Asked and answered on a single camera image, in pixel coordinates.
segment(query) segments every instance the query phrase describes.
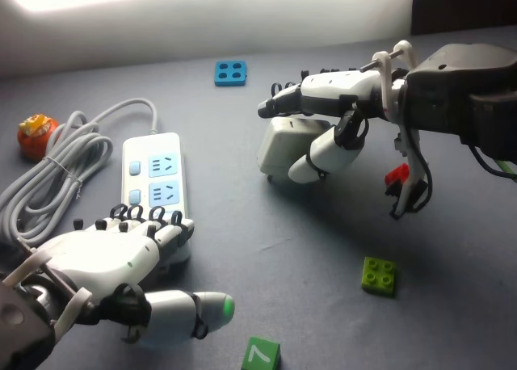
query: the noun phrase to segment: white wall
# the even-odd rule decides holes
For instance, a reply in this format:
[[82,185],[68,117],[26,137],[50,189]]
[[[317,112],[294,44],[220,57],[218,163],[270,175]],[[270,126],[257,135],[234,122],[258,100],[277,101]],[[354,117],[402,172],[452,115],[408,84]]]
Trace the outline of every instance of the white wall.
[[127,0],[29,12],[0,0],[0,77],[405,36],[412,0]]

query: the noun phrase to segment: lime green lego block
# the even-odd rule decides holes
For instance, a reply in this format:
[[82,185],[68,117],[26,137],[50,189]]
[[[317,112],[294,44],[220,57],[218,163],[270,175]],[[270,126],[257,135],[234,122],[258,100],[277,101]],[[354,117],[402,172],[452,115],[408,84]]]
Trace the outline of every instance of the lime green lego block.
[[280,343],[252,336],[242,360],[241,370],[276,370],[280,362]]
[[364,259],[363,280],[361,286],[366,292],[393,296],[395,289],[395,271],[397,264],[383,259]]

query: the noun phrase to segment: red object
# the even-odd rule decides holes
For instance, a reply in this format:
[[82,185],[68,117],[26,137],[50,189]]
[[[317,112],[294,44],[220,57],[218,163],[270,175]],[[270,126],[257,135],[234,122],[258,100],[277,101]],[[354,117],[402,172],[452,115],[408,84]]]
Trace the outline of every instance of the red object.
[[396,182],[397,180],[400,180],[401,183],[404,183],[407,178],[410,177],[410,168],[407,164],[401,164],[394,170],[392,170],[390,173],[388,173],[385,176],[385,183],[386,186],[389,186],[391,183]]
[[18,143],[22,153],[31,160],[39,162],[45,156],[48,139],[58,125],[56,120],[46,117],[44,127],[35,134],[29,136],[20,128]]

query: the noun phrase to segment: robotic arm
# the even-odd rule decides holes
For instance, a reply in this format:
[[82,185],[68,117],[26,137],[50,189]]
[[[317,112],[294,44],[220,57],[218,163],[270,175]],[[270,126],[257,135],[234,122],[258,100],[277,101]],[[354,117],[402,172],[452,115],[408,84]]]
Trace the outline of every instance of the robotic arm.
[[76,323],[111,320],[128,327],[125,342],[156,347],[203,339],[231,321],[230,295],[141,290],[194,232],[181,212],[167,221],[162,207],[148,220],[141,212],[120,204],[87,229],[74,221],[75,231],[38,249],[18,240],[27,259],[0,283],[1,369],[36,368]]
[[[401,59],[408,69],[392,70]],[[311,183],[341,170],[358,156],[368,119],[396,124],[395,149],[408,164],[387,175],[387,195],[396,196],[391,215],[417,212],[432,194],[432,176],[420,152],[418,130],[455,134],[491,174],[517,175],[504,161],[517,160],[517,52],[490,44],[450,44],[420,65],[407,41],[379,52],[360,70],[302,71],[299,84],[271,88],[258,115],[272,118],[258,152],[260,170]],[[291,115],[338,117],[336,126]],[[504,171],[488,166],[477,148]],[[423,193],[425,198],[418,204]]]

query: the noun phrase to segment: gray tabletop surface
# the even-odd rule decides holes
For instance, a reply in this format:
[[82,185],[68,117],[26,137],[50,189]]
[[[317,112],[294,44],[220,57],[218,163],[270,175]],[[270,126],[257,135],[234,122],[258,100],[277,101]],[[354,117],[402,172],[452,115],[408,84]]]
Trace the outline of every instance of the gray tabletop surface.
[[[517,48],[517,27],[410,41],[421,60],[453,42]],[[394,125],[373,120],[361,155],[324,183],[269,184],[257,167],[268,121],[256,107],[273,82],[298,81],[302,69],[358,67],[396,42],[232,57],[247,62],[244,87],[214,86],[217,59],[0,82],[1,189],[30,166],[15,137],[26,116],[94,117],[124,99],[151,99],[160,132],[182,140],[195,220],[190,262],[158,286],[227,292],[237,306],[233,321],[204,341],[162,351],[122,343],[125,329],[109,322],[75,326],[41,369],[237,369],[251,335],[281,343],[283,370],[515,369],[517,186],[486,173],[458,137],[422,133],[435,192],[400,221],[384,194],[385,174],[403,162]],[[122,144],[147,133],[148,114],[135,106],[102,123],[116,150],[58,233],[119,203]],[[397,262],[396,298],[361,290],[365,256]]]

